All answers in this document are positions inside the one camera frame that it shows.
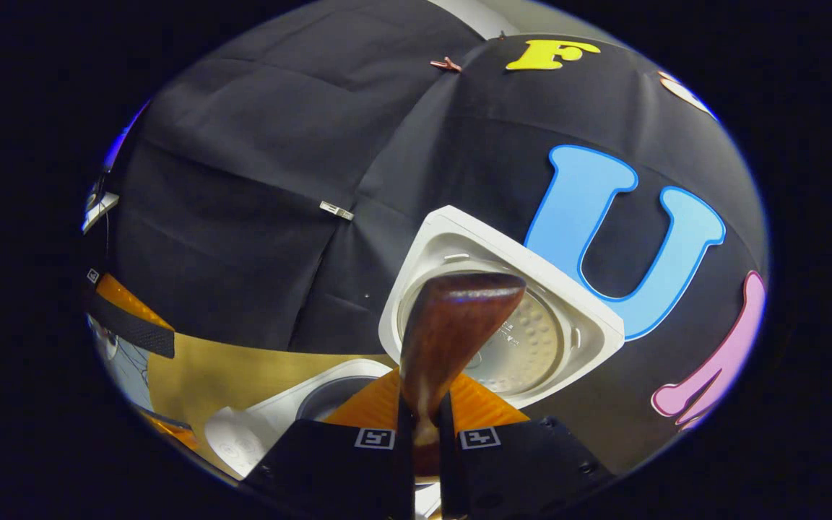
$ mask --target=yellow letter f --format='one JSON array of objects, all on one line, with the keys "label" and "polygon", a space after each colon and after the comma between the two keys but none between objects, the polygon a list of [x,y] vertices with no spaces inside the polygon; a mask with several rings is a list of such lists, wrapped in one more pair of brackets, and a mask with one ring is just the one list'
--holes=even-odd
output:
[{"label": "yellow letter f", "polygon": [[561,42],[561,40],[528,40],[529,48],[522,57],[506,65],[506,70],[552,70],[560,69],[564,64],[554,61],[560,56],[565,61],[576,61],[584,51],[599,53],[599,47],[588,43]]}]

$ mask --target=red clip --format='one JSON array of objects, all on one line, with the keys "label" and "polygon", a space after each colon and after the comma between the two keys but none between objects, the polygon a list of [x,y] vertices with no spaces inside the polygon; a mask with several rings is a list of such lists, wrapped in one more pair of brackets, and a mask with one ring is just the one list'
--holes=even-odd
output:
[{"label": "red clip", "polygon": [[445,56],[445,61],[444,62],[430,61],[429,64],[433,65],[433,66],[437,66],[437,68],[439,68],[439,69],[455,70],[455,72],[461,72],[462,71],[462,67],[460,65],[455,65],[451,61],[451,58],[449,58],[448,56]]}]

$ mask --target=tan surface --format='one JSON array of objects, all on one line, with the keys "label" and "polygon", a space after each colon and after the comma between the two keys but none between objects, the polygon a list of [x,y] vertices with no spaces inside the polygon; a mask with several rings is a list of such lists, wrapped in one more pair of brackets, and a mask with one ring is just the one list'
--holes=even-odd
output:
[{"label": "tan surface", "polygon": [[240,478],[204,437],[204,423],[225,406],[243,410],[352,359],[393,368],[388,355],[317,355],[250,349],[175,333],[175,358],[149,355],[149,399],[156,414],[187,423],[198,438],[197,454]]}]

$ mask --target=pink letter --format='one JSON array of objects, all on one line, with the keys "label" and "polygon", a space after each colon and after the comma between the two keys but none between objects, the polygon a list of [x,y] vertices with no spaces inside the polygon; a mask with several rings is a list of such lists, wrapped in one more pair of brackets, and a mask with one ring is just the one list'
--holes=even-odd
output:
[{"label": "pink letter", "polygon": [[[753,346],[753,338],[763,318],[765,301],[766,288],[763,286],[763,279],[756,271],[750,271],[746,280],[743,281],[743,309],[740,310],[737,321],[727,333],[727,338],[713,355],[683,382],[678,385],[663,385],[654,392],[651,404],[654,405],[654,410],[658,414],[666,415],[666,417],[679,414],[686,407],[689,399],[708,385],[702,396],[697,398],[689,410],[676,420],[676,424],[681,425],[696,418],[697,415],[702,415],[724,395],[750,353],[750,346]],[[691,420],[682,429],[694,427],[701,418]]]}]

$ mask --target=wooden handle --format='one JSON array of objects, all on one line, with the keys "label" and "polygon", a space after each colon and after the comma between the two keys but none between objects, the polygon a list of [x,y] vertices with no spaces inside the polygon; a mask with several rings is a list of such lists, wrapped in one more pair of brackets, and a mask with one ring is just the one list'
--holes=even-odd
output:
[{"label": "wooden handle", "polygon": [[525,281],[501,273],[434,277],[422,287],[403,335],[400,391],[413,412],[417,476],[436,475],[438,405],[525,294]]}]

